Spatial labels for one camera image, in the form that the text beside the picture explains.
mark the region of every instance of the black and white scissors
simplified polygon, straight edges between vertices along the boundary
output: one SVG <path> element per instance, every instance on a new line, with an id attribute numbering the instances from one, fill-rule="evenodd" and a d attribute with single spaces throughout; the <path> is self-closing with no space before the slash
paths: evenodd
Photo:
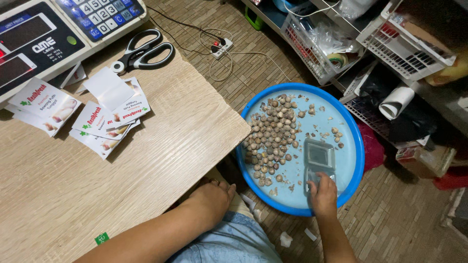
<path id="1" fill-rule="evenodd" d="M 144 43 L 138 48 L 135 48 L 135 45 L 139 40 L 146 36 L 155 35 L 156 37 L 150 41 Z M 117 73 L 122 74 L 133 69 L 158 69 L 164 67 L 169 62 L 171 62 L 176 51 L 174 46 L 169 42 L 162 41 L 162 34 L 157 29 L 147 29 L 136 34 L 128 43 L 125 54 L 116 62 L 110 65 L 110 69 Z M 155 58 L 163 51 L 169 50 L 169 54 L 160 61 L 154 63 L 148 63 L 152 58 Z"/>

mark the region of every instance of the blue tray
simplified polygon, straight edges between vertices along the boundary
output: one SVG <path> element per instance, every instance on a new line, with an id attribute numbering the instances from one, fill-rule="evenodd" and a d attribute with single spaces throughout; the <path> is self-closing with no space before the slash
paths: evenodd
<path id="1" fill-rule="evenodd" d="M 316 140 L 320 140 L 320 132 L 329 132 L 331 136 L 328 136 L 325 141 L 337 146 L 331 133 L 331 127 L 336 127 L 343 133 L 340 142 L 344 143 L 342 149 L 335 151 L 337 163 L 336 185 L 338 192 L 341 193 L 338 196 L 337 207 L 344 205 L 356 191 L 364 171 L 364 145 L 356 122 L 348 110 L 332 95 L 317 87 L 302 83 L 284 83 L 265 89 L 248 102 L 242 111 L 242 118 L 249 121 L 252 114 L 256 112 L 263 113 L 260 111 L 261 103 L 268 104 L 269 98 L 277 97 L 280 94 L 296 96 L 292 99 L 298 105 L 294 109 L 296 113 L 299 109 L 308 110 L 308 106 L 314 103 L 316 115 L 311 117 L 306 114 L 304 118 L 297 117 L 298 127 L 296 129 L 300 128 L 302 130 L 302 132 L 296 133 L 296 141 L 299 142 L 300 147 L 295 149 L 289 146 L 287 153 L 295 154 L 298 158 L 287 161 L 285 165 L 280 166 L 274 175 L 271 175 L 273 180 L 271 186 L 259 187 L 257 185 L 258 180 L 253 178 L 253 165 L 244 163 L 245 149 L 242 149 L 241 146 L 236 147 L 237 161 L 247 184 L 263 201 L 275 209 L 291 215 L 314 216 L 309 197 L 304 194 L 304 184 L 306 182 L 304 182 L 303 143 L 307 132 L 315 133 L 316 137 L 311 138 Z M 325 106 L 325 111 L 319 111 L 320 106 Z M 316 128 L 318 132 L 315 131 L 314 124 L 318 125 Z M 290 184 L 276 182 L 274 177 L 277 174 L 286 175 L 284 180 L 289 180 Z M 303 184 L 298 185 L 298 180 L 303 181 Z M 291 192 L 288 187 L 292 186 L 293 183 L 295 187 L 294 191 Z M 269 194 L 270 189 L 275 187 L 278 187 L 278 196 Z"/>

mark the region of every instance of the ring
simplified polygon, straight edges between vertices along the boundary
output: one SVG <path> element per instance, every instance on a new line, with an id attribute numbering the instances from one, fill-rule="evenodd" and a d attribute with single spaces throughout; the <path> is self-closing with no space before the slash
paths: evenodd
<path id="1" fill-rule="evenodd" d="M 209 180 L 209 182 L 210 182 L 210 183 L 211 183 L 211 182 L 216 182 L 216 183 L 219 185 L 219 181 L 216 180 L 216 179 L 214 179 L 214 178 L 211 178 L 211 179 Z"/>

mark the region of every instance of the wire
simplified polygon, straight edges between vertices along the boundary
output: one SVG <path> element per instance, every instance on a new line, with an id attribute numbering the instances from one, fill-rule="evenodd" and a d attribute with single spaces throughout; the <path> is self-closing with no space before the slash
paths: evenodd
<path id="1" fill-rule="evenodd" d="M 184 25 L 184 26 L 186 26 L 186 27 L 190 27 L 190 28 L 193 28 L 193 29 L 197 29 L 197 30 L 199 30 L 200 32 L 204 32 L 204 33 L 206 33 L 206 34 L 208 34 L 208 35 L 211 35 L 211 36 L 213 36 L 213 37 L 219 39 L 220 41 L 224 41 L 223 38 L 221 38 L 221 37 L 219 37 L 219 36 L 217 36 L 217 35 L 214 35 L 214 34 L 212 34 L 212 33 L 206 32 L 206 31 L 204 31 L 203 29 L 201 29 L 201 28 L 199 28 L 199 27 L 196 27 L 196 26 L 194 26 L 194 25 L 189 25 L 189 24 L 186 24 L 186 23 L 179 22 L 179 21 L 177 21 L 177 20 L 175 20 L 175 19 L 172 19 L 172 18 L 168 17 L 167 15 L 165 15 L 165 14 L 159 12 L 158 10 L 156 10 L 156 9 L 154 9 L 154 8 L 152 8 L 152 7 L 149 7 L 149 6 L 146 6 L 146 7 L 149 8 L 149 9 L 151 9 L 151 10 L 153 10 L 153 11 L 155 11 L 155 12 L 157 12 L 158 14 L 164 16 L 165 18 L 167 18 L 167 19 L 169 19 L 169 20 L 171 20 L 171 21 L 173 21 L 173 22 L 176 22 L 176 23 L 178 23 L 178 24 Z"/>
<path id="2" fill-rule="evenodd" d="M 315 12 L 309 14 L 309 15 L 297 15 L 297 14 L 295 14 L 293 11 L 289 10 L 289 9 L 286 7 L 286 0 L 283 0 L 283 5 L 285 6 L 286 10 L 288 10 L 289 13 L 291 13 L 291 14 L 293 14 L 293 15 L 295 15 L 295 16 L 298 16 L 298 17 L 308 17 L 308 16 L 311 16 L 311 15 L 316 14 L 316 13 L 318 13 L 318 12 L 325 11 L 325 10 L 327 10 L 327 9 L 330 9 L 330 8 L 332 8 L 332 7 L 335 7 L 339 2 L 340 2 L 340 1 L 338 1 L 336 4 L 334 4 L 334 5 L 330 6 L 330 7 L 317 10 L 317 11 L 315 11 Z"/>
<path id="3" fill-rule="evenodd" d="M 205 28 L 204 30 L 219 30 L 219 31 L 224 31 L 224 32 L 227 32 L 227 33 L 229 33 L 229 34 L 231 35 L 230 41 L 232 41 L 233 38 L 234 38 L 233 34 L 232 34 L 231 32 L 229 32 L 229 31 L 227 31 L 227 30 L 218 29 L 218 28 Z M 203 41 L 203 39 L 202 39 L 202 33 L 204 33 L 204 32 L 200 31 L 200 34 L 198 35 L 198 41 L 200 42 L 200 44 L 204 45 L 204 44 L 207 44 L 207 43 L 206 43 L 205 41 Z M 209 44 L 210 46 L 218 47 L 218 46 L 216 46 L 216 45 L 214 45 L 214 44 L 211 44 L 211 43 L 208 43 L 208 44 Z M 214 63 L 215 63 L 216 61 L 218 61 L 217 59 L 216 59 L 216 60 L 213 60 L 213 62 L 212 62 L 211 65 L 210 65 L 210 69 L 209 69 L 208 73 L 210 74 L 210 78 L 211 78 L 212 80 L 214 80 L 214 81 L 225 81 L 225 80 L 227 80 L 227 79 L 229 78 L 229 76 L 231 75 L 232 69 L 233 69 L 233 58 L 232 58 L 231 54 L 260 54 L 260 55 L 264 55 L 264 56 L 268 57 L 271 61 L 273 61 L 273 63 L 275 64 L 275 66 L 279 68 L 279 70 L 283 73 L 283 75 L 284 75 L 289 81 L 291 81 L 291 79 L 288 78 L 288 76 L 286 75 L 286 73 L 278 66 L 278 64 L 276 64 L 276 62 L 275 62 L 270 56 L 268 56 L 268 55 L 265 54 L 265 53 L 257 52 L 257 51 L 251 51 L 251 52 L 228 52 L 228 51 L 226 51 L 226 53 L 227 53 L 227 55 L 229 56 L 229 58 L 231 59 L 231 65 L 230 65 L 229 70 L 228 70 L 228 72 L 227 72 L 227 74 L 226 74 L 226 76 L 225 76 L 224 78 L 216 79 L 216 78 L 213 77 L 213 75 L 212 75 L 212 73 L 211 73 L 211 69 L 213 68 Z"/>
<path id="4" fill-rule="evenodd" d="M 396 9 L 400 6 L 400 4 L 402 2 L 403 2 L 403 0 L 400 0 L 398 2 L 398 4 L 395 6 L 395 8 L 393 8 L 392 12 L 388 15 L 388 17 L 385 19 L 385 21 L 382 23 L 382 25 L 387 23 L 387 21 L 390 19 L 390 17 L 393 15 L 393 13 L 395 13 Z M 371 37 L 371 39 L 369 39 L 368 44 L 367 44 L 366 48 L 364 49 L 364 52 L 362 53 L 362 56 L 358 60 L 356 60 L 353 65 L 351 65 L 343 73 L 341 73 L 335 80 L 338 80 L 339 78 L 341 78 L 346 72 L 348 72 L 348 70 L 350 70 L 354 65 L 356 65 L 364 57 L 364 54 L 366 53 L 366 51 L 367 51 L 367 49 L 369 47 L 369 44 L 374 40 L 375 36 L 377 35 L 377 30 L 379 30 L 379 29 L 376 29 L 374 35 Z M 323 88 L 323 87 L 330 86 L 330 85 L 332 85 L 332 83 L 327 84 L 327 85 L 323 85 L 323 86 L 319 86 L 319 88 Z"/>
<path id="5" fill-rule="evenodd" d="M 198 51 L 196 51 L 196 50 L 188 50 L 188 49 L 186 49 L 186 48 L 183 48 L 183 47 L 179 44 L 179 42 L 177 42 L 177 40 L 176 40 L 169 32 L 167 32 L 166 30 L 164 30 L 164 28 L 162 28 L 162 26 L 158 25 L 158 23 L 154 20 L 154 18 L 152 18 L 151 16 L 150 16 L 150 18 L 151 18 L 151 20 L 152 20 L 162 31 L 164 31 L 164 32 L 166 32 L 168 35 L 170 35 L 171 38 L 174 39 L 175 43 L 176 43 L 181 49 L 186 50 L 186 51 L 188 51 L 188 52 L 196 52 L 196 53 L 201 54 L 201 55 L 204 55 L 204 56 L 210 55 L 210 54 L 212 53 L 212 52 L 210 52 L 210 53 L 208 53 L 208 54 L 203 54 L 203 53 L 198 52 Z"/>

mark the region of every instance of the light blue clothing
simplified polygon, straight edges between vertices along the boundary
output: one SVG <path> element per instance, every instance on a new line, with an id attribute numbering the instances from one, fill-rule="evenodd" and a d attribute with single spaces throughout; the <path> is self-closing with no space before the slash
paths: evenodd
<path id="1" fill-rule="evenodd" d="M 281 262 L 260 225 L 228 211 L 223 220 L 172 255 L 167 262 Z"/>

